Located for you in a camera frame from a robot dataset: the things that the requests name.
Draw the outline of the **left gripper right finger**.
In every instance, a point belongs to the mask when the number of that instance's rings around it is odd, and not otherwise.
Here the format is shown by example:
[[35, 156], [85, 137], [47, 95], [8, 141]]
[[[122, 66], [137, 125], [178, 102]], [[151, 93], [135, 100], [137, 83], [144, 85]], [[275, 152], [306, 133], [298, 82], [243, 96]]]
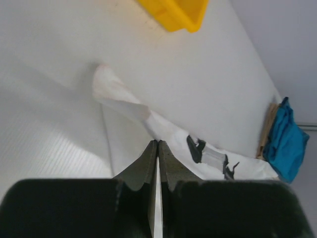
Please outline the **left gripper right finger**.
[[158, 159], [164, 238], [204, 238], [200, 218], [203, 180], [172, 153], [166, 141], [159, 141]]

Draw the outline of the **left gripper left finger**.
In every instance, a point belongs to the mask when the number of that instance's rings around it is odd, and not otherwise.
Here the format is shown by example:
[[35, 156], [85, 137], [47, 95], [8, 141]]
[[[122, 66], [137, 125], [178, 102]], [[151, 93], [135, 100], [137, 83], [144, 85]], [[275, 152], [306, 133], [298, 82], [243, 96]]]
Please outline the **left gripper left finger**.
[[155, 227], [158, 142], [114, 177], [119, 182], [115, 205], [116, 238], [152, 238]]

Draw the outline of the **white t shirt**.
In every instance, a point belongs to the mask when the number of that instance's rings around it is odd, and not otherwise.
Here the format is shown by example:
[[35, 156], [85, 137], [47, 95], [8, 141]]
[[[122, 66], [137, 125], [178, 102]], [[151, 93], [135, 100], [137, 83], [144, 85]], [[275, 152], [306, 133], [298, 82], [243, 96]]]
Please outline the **white t shirt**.
[[276, 179], [268, 162], [216, 149], [143, 105], [106, 65], [93, 79], [98, 102], [142, 126], [155, 140], [165, 141], [176, 158], [203, 179]]

